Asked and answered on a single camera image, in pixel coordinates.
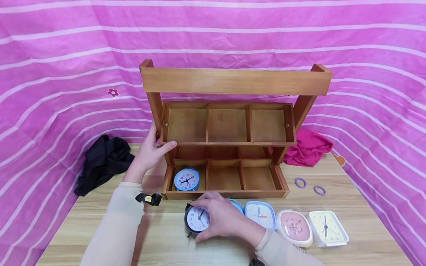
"purple hair tie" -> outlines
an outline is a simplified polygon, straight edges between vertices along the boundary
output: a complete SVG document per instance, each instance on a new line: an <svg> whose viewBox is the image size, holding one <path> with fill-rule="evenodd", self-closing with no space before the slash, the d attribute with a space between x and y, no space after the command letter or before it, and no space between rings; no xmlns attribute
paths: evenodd
<svg viewBox="0 0 426 266"><path fill-rule="evenodd" d="M299 183L297 181L301 180L303 182L303 186L299 185ZM306 187L306 180L301 178L301 177L297 177L294 179L294 183L296 184L296 186L300 189L304 189Z"/></svg>
<svg viewBox="0 0 426 266"><path fill-rule="evenodd" d="M314 186L314 191L315 191L315 193L317 193L320 196L325 196L325 194L326 194L325 188L323 188L322 186L319 186L319 185Z"/></svg>

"pink striped backdrop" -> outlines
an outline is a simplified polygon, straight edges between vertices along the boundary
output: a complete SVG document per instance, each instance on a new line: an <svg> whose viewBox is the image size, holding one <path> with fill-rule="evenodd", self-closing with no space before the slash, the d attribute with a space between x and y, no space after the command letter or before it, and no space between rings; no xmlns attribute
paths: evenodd
<svg viewBox="0 0 426 266"><path fill-rule="evenodd" d="M329 67L329 94L304 126L334 142L411 262L426 265L426 2L237 1L0 0L0 266L36 263L76 201L83 153L99 135L146 136L146 58Z"/></svg>

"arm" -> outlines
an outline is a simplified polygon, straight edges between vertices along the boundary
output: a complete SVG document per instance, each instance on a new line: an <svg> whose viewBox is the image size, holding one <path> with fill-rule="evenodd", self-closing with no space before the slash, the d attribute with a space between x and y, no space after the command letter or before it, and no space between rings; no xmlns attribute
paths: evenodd
<svg viewBox="0 0 426 266"><path fill-rule="evenodd" d="M217 235L235 235L253 246L256 256L266 266L324 265L278 233L245 217L217 192L206 192L191 205L205 207L210 213L210 226L197 235L197 242Z"/></svg>
<svg viewBox="0 0 426 266"><path fill-rule="evenodd" d="M144 205L135 200L140 184L121 182L87 246L80 266L130 265Z"/></svg>
<svg viewBox="0 0 426 266"><path fill-rule="evenodd" d="M277 232L271 230L266 230L255 250L257 258L266 266L324 265L305 250L296 247Z"/></svg>
<svg viewBox="0 0 426 266"><path fill-rule="evenodd" d="M163 155L176 147L176 142L155 147L155 125L138 150L123 181L111 200L80 262L80 266L130 266L136 233L144 215L144 205L135 197L142 192L142 180Z"/></svg>

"pink alarm clock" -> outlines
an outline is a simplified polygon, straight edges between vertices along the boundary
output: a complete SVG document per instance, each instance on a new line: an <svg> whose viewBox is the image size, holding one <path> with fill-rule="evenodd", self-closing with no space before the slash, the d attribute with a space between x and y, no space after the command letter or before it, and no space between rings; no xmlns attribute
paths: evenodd
<svg viewBox="0 0 426 266"><path fill-rule="evenodd" d="M292 244L308 248L314 240L308 220L300 212L282 210L276 215L276 231Z"/></svg>

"flower print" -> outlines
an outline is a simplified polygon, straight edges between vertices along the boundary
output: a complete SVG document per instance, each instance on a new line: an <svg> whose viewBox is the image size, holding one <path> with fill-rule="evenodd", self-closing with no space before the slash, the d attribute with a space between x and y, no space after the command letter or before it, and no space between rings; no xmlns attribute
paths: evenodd
<svg viewBox="0 0 426 266"><path fill-rule="evenodd" d="M108 94L111 95L111 96L113 96L113 97L119 96L118 90L117 89L113 89L113 88L109 89Z"/></svg>

